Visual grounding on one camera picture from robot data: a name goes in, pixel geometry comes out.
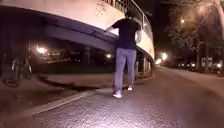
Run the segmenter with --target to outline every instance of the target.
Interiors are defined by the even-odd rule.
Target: light blue jeans
[[[136,50],[132,49],[116,49],[116,71],[115,71],[115,91],[121,92],[123,85],[124,67],[127,62],[128,67],[128,85],[133,85],[135,81],[135,61]]]

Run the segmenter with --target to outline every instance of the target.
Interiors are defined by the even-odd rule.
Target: sneaker
[[[128,86],[128,91],[132,91],[133,90],[134,85],[130,85]]]
[[[115,98],[122,98],[122,95],[121,95],[121,92],[116,92],[116,93],[114,93],[113,94],[113,97],[115,97]]]

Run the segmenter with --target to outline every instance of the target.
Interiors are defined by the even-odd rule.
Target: man
[[[116,98],[122,97],[123,70],[125,63],[128,67],[128,90],[134,87],[136,42],[141,40],[141,25],[135,20],[134,13],[127,11],[124,19],[114,23],[106,31],[119,29],[119,40],[116,44],[116,71],[115,71],[115,93]]]

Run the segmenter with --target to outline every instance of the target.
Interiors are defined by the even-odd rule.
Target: road
[[[98,93],[4,125],[5,128],[224,128],[224,97],[204,84],[162,68],[155,78],[136,86],[132,92],[124,91],[122,99]]]

